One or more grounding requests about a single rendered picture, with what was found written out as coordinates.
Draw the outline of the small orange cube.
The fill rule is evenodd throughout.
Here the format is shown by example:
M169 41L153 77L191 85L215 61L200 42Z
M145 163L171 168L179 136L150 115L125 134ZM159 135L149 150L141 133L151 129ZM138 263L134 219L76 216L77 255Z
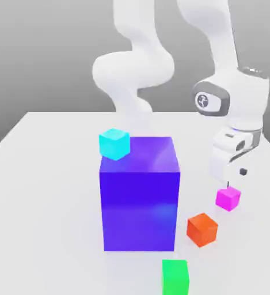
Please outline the small orange cube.
M215 241L218 224L206 213L188 219L187 236L198 246L203 247Z

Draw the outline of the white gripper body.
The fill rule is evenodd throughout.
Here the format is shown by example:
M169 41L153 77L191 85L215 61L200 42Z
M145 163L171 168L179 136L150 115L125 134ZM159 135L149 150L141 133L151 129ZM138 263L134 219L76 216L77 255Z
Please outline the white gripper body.
M229 165L236 159L251 151L252 148L233 153L232 150L221 149L220 147L213 145L208 165L210 174L221 186L227 186L227 183L230 181L227 176Z

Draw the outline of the large purple box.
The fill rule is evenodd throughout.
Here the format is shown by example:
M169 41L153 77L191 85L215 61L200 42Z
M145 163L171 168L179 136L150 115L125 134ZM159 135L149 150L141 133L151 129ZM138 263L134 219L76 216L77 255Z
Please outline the large purple box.
M132 137L131 152L103 157L99 178L104 250L171 252L180 167L171 137Z

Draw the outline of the small green cube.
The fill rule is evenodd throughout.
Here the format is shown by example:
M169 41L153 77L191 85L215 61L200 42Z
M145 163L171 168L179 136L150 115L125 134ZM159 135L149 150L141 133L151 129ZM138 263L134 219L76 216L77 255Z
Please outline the small green cube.
M186 260L162 260L162 295L188 295L189 283Z

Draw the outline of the small cyan cube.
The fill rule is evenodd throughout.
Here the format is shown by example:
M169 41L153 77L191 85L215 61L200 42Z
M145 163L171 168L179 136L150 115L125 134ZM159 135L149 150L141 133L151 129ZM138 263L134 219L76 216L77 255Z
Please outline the small cyan cube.
M99 150L103 157L119 160L130 153L130 134L115 128L99 135Z

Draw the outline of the small magenta cube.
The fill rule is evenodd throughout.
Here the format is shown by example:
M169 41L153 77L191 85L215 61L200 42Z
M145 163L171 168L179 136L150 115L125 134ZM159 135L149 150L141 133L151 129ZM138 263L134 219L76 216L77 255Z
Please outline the small magenta cube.
M233 187L220 189L217 192L215 204L227 211L232 211L239 204L241 192Z

